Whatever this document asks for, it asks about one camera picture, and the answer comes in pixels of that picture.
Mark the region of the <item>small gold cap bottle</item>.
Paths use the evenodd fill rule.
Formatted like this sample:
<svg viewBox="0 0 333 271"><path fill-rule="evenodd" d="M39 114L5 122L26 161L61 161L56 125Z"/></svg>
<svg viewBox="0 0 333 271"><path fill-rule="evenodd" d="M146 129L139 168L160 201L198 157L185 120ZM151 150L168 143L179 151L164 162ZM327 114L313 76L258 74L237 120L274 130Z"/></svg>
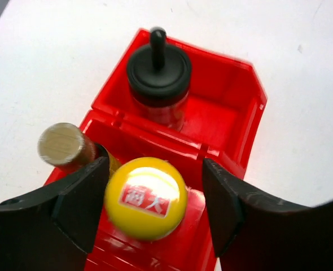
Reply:
<svg viewBox="0 0 333 271"><path fill-rule="evenodd" d="M104 146L92 141L71 123L56 123L48 127L39 137L37 150L44 162L65 173L75 172L102 156L109 158L110 176L121 167Z"/></svg>

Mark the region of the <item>yellow cap green sauce bottle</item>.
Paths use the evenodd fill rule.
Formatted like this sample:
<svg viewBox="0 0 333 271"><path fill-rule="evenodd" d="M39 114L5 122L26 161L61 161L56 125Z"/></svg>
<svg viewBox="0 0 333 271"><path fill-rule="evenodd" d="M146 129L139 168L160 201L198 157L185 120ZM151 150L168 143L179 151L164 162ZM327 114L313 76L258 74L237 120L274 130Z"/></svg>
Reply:
<svg viewBox="0 0 333 271"><path fill-rule="evenodd" d="M180 172L166 160L137 158L108 181L104 206L113 226L125 235L155 241L183 220L188 192Z"/></svg>

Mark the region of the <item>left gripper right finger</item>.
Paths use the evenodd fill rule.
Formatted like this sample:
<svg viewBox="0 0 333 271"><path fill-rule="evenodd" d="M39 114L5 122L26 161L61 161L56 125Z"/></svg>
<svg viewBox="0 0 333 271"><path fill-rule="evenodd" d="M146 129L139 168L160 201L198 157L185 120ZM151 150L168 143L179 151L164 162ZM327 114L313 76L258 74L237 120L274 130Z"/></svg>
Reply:
<svg viewBox="0 0 333 271"><path fill-rule="evenodd" d="M222 270L333 270L333 200L286 201L212 159L203 160L202 182Z"/></svg>

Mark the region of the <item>black lid pepper shaker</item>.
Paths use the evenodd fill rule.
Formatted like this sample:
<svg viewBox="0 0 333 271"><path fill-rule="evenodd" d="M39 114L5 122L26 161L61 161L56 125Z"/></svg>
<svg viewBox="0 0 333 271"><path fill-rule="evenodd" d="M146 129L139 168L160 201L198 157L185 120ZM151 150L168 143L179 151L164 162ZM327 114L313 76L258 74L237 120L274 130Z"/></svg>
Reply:
<svg viewBox="0 0 333 271"><path fill-rule="evenodd" d="M192 64L184 50L167 42L163 28L152 28L148 44L131 54L126 74L131 96L141 115L165 127L181 130Z"/></svg>

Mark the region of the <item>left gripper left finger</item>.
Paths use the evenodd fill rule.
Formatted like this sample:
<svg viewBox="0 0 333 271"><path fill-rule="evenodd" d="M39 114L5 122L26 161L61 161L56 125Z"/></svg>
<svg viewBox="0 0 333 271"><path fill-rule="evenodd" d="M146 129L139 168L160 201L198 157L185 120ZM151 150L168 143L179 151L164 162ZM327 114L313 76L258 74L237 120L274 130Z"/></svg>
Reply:
<svg viewBox="0 0 333 271"><path fill-rule="evenodd" d="M93 250L109 159L0 204L0 270L83 270Z"/></svg>

